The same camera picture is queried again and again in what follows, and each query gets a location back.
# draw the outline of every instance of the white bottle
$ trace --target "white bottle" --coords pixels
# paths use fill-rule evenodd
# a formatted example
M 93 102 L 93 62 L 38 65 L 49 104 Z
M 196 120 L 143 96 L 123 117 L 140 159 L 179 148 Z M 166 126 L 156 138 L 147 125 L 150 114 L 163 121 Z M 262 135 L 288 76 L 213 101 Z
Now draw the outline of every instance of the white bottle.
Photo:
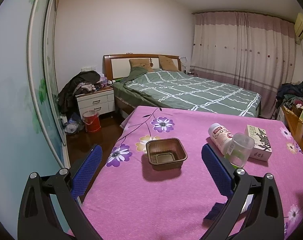
M 208 129 L 208 134 L 221 153 L 225 155 L 233 138 L 232 133 L 219 123 L 214 123 Z

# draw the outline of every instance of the wooden nightstand top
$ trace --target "wooden nightstand top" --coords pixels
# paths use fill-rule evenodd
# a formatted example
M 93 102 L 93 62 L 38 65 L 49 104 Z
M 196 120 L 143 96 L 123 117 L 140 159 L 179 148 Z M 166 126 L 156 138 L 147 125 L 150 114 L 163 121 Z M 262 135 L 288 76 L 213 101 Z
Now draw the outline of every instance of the wooden nightstand top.
M 111 91 L 111 90 L 114 90 L 114 89 L 112 87 L 104 87 L 104 88 L 96 90 L 95 92 L 92 92 L 92 93 L 80 94 L 80 95 L 76 96 L 76 98 L 93 95 L 93 94 L 97 94 L 97 93 L 101 93 L 101 92 L 107 92 L 107 91 Z
M 291 135 L 298 143 L 300 149 L 303 152 L 303 124 L 299 122 L 299 117 L 297 117 L 296 115 L 288 113 L 285 109 L 283 109 L 283 112 L 288 123 Z

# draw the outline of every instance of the wooden headboard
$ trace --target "wooden headboard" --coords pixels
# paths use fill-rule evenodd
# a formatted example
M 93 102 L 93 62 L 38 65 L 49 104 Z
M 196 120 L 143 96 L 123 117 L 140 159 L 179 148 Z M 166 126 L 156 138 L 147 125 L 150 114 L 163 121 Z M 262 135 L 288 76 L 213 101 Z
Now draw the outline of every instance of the wooden headboard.
M 181 63 L 178 56 L 162 55 L 171 58 L 174 64 L 181 71 Z M 159 68 L 158 54 L 116 54 L 105 55 L 103 67 L 108 80 L 115 80 L 126 77 L 130 73 L 130 58 L 149 58 L 153 68 Z

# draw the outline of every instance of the red label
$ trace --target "red label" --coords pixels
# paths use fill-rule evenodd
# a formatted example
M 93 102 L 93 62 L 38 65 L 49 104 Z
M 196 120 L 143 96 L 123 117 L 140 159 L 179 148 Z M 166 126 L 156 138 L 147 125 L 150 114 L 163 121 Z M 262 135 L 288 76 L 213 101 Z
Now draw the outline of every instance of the red label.
M 220 127 L 218 127 L 215 131 L 213 131 L 213 134 L 216 134 L 216 133 L 218 133 L 218 131 L 219 130 L 221 130 L 222 129 L 222 127 L 220 126 Z

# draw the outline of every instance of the pink tablecloth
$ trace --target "pink tablecloth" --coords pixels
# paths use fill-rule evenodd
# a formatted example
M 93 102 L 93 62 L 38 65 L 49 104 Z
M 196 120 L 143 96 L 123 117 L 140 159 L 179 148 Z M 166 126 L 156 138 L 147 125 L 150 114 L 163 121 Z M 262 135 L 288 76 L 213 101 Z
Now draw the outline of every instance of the pink tablecloth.
M 162 128 L 159 122 L 166 125 Z M 233 134 L 244 132 L 247 124 L 266 130 L 271 157 L 268 162 L 250 158 L 245 170 L 274 175 L 286 217 L 285 238 L 289 236 L 303 218 L 303 154 L 281 122 L 139 106 L 82 206 L 104 240 L 194 240 L 205 233 L 212 222 L 203 218 L 215 202 L 226 201 L 201 159 L 214 122 Z M 172 137 L 180 139 L 188 159 L 181 170 L 154 171 L 146 158 L 146 142 Z M 241 224 L 237 222 L 232 233 Z

